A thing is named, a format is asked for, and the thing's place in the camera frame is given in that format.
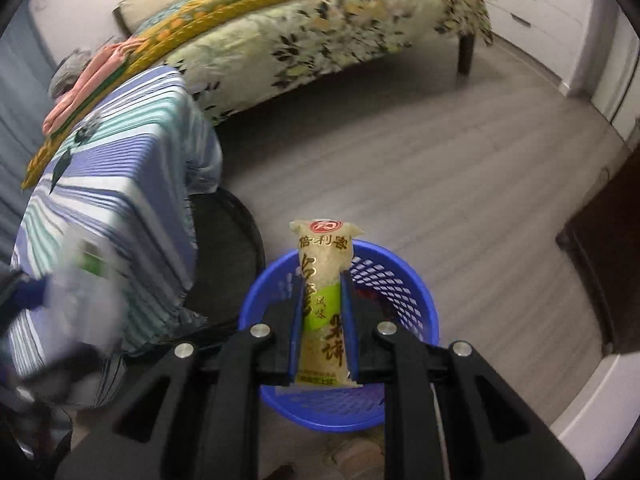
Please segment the yellow rice cracker packet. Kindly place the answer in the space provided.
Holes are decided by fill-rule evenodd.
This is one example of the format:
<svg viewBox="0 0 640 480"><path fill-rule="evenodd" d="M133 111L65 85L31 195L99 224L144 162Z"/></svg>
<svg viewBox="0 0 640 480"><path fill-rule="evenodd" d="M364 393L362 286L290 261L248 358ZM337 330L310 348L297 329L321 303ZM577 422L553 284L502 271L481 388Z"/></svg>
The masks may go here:
<svg viewBox="0 0 640 480"><path fill-rule="evenodd" d="M342 317L342 274L350 269L359 226L334 219L294 220L304 292L295 381L309 388L355 388Z"/></svg>

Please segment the blue green striped tablecloth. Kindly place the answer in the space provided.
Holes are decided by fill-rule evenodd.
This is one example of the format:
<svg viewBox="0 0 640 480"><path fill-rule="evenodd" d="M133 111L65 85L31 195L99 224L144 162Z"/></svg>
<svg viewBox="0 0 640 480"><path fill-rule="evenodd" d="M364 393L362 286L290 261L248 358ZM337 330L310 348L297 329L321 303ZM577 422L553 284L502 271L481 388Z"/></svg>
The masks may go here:
<svg viewBox="0 0 640 480"><path fill-rule="evenodd" d="M122 339L106 356L96 400L107 403L126 372L124 359L203 327L186 307L198 258L190 197L216 191L222 153L213 126L172 67L132 77L99 102L102 122L49 193L55 164L75 130L47 164L17 231L10 266L34 278L58 263L70 226L108 238L124 285Z"/></svg>

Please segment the folded pink cloth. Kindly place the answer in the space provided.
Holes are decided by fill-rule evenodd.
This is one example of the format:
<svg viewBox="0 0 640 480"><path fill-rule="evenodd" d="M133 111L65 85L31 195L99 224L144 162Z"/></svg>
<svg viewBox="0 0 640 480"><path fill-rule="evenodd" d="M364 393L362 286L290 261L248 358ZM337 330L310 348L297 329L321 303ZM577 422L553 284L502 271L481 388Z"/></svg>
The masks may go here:
<svg viewBox="0 0 640 480"><path fill-rule="evenodd" d="M43 135L50 136L61 128L64 122L70 118L73 111L77 110L79 105L85 99L88 99L100 84L103 84L109 76L115 73L115 70L125 63L128 55L142 44L142 39L131 37L123 42L110 44L99 50L82 71L73 88L56 102L50 113L44 118L42 123Z"/></svg>

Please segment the grey knitted garment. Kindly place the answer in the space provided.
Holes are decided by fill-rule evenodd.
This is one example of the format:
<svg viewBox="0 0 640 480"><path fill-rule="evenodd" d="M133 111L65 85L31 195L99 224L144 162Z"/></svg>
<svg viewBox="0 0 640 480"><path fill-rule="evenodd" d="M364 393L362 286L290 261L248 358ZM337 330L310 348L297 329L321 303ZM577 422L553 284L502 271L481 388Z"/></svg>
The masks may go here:
<svg viewBox="0 0 640 480"><path fill-rule="evenodd" d="M90 50L75 49L63 58L50 80L48 95L58 99L76 84L77 79L92 59Z"/></svg>

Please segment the dark green wrapper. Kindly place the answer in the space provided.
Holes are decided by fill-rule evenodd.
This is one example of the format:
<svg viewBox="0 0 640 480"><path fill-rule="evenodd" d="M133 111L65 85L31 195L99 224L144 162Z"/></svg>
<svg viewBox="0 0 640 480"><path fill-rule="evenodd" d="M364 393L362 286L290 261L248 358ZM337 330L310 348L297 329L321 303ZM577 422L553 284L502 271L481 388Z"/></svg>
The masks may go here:
<svg viewBox="0 0 640 480"><path fill-rule="evenodd" d="M84 145L91 140L100 128L101 122L102 115L100 113L92 113L84 119L81 125L75 130L73 143L66 148L66 151L53 168L49 193L54 191L58 181L63 177L64 172L72 163L74 151L77 151L81 145Z"/></svg>

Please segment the dark brown wooden cabinet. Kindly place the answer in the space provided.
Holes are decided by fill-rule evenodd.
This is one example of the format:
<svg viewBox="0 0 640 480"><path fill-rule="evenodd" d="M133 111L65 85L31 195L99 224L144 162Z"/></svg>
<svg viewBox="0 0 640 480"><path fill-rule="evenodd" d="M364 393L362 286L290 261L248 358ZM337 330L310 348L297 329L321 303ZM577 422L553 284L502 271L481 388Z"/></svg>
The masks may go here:
<svg viewBox="0 0 640 480"><path fill-rule="evenodd" d="M555 237L574 263L608 351L639 350L639 152Z"/></svg>

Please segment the dark wooden bed leg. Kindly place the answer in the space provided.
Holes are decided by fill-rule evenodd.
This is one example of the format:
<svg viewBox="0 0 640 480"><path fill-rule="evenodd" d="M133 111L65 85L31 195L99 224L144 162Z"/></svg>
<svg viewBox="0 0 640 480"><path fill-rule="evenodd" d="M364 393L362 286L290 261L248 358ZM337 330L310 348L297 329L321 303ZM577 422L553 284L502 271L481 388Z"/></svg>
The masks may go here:
<svg viewBox="0 0 640 480"><path fill-rule="evenodd" d="M474 47L474 35L461 35L459 37L458 73L462 76L469 76L471 73Z"/></svg>

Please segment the white drawer cabinet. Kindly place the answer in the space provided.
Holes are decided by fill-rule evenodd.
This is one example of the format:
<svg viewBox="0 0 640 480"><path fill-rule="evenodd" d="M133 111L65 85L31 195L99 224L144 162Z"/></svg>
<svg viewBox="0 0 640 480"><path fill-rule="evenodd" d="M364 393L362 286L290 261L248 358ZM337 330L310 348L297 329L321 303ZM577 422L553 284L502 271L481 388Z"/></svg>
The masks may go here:
<svg viewBox="0 0 640 480"><path fill-rule="evenodd" d="M491 0L494 31L560 78L567 96L587 88L601 0Z"/></svg>

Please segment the floral bed sheet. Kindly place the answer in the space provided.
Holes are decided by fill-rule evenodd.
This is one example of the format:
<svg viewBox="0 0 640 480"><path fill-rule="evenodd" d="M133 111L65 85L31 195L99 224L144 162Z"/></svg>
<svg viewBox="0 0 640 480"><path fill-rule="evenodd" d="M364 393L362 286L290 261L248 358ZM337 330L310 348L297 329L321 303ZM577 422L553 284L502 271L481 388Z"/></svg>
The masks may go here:
<svg viewBox="0 0 640 480"><path fill-rule="evenodd" d="M485 0L291 0L224 23L163 59L213 124L323 76L438 35L492 30Z"/></svg>

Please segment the white wardrobe door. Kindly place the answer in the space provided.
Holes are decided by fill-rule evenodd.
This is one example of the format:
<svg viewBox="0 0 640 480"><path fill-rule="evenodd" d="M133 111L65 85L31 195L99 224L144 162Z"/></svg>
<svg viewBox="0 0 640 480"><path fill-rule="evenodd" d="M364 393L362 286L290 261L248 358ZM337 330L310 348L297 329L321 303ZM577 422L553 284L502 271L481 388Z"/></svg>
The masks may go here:
<svg viewBox="0 0 640 480"><path fill-rule="evenodd" d="M608 58L591 102L628 141L639 118L639 36L618 9Z"/></svg>

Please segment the grey milk carton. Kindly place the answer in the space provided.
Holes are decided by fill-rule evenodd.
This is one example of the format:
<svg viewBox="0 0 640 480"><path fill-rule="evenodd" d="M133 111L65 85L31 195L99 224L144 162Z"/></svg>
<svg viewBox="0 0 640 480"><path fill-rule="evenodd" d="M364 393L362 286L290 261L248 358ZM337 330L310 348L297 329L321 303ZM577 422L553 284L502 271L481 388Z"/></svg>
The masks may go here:
<svg viewBox="0 0 640 480"><path fill-rule="evenodd" d="M122 339L124 285L119 258L108 238L82 226L65 232L58 263L48 277L43 349L70 356L82 347L108 356Z"/></svg>

